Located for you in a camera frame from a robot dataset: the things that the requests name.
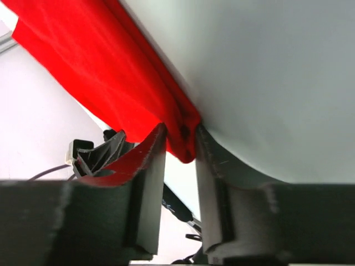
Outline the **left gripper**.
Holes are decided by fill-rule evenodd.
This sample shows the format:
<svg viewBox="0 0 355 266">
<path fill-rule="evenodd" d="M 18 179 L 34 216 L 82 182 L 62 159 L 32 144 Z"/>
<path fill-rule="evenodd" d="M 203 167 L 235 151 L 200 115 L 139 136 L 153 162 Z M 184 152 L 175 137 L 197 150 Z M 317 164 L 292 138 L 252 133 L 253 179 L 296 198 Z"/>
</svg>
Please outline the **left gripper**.
<svg viewBox="0 0 355 266">
<path fill-rule="evenodd" d="M 104 167 L 116 161 L 132 150 L 136 144 L 127 142 L 123 130 L 116 132 L 113 129 L 103 131 L 104 142 L 99 146 L 87 140 L 75 139 L 69 144 L 65 156 L 66 164 L 72 166 L 72 177 L 83 177 L 93 175 L 103 176 L 105 173 L 112 173 Z"/>
</svg>

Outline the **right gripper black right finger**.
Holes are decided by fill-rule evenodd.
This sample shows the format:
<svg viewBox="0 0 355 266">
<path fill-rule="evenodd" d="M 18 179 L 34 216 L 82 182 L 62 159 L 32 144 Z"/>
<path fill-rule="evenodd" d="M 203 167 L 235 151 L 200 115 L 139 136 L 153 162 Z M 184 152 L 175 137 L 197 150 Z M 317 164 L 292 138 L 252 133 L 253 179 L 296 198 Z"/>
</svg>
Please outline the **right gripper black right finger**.
<svg viewBox="0 0 355 266">
<path fill-rule="evenodd" d="M 354 264 L 354 185 L 264 175 L 196 129 L 202 243 L 212 265 Z"/>
</svg>

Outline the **red t shirt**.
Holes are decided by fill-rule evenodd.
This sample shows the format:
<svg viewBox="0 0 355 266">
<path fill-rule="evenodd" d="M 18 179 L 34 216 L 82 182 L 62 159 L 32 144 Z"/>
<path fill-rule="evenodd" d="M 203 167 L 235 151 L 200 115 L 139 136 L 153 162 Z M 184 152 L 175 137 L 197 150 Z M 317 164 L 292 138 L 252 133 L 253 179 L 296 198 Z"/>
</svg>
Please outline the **red t shirt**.
<svg viewBox="0 0 355 266">
<path fill-rule="evenodd" d="M 167 150 L 195 159 L 200 115 L 118 1 L 5 1 L 15 40 L 78 102 L 141 142 L 160 122 Z"/>
</svg>

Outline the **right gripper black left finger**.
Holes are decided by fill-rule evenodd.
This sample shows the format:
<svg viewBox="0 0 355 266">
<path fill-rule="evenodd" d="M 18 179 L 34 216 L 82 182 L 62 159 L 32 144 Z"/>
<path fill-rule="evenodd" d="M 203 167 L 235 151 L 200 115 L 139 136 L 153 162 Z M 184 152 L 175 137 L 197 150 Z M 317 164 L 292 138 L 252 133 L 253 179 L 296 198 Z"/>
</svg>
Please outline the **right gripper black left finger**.
<svg viewBox="0 0 355 266">
<path fill-rule="evenodd" d="M 1 181 L 2 265 L 127 265 L 158 251 L 166 126 L 73 180 Z"/>
</svg>

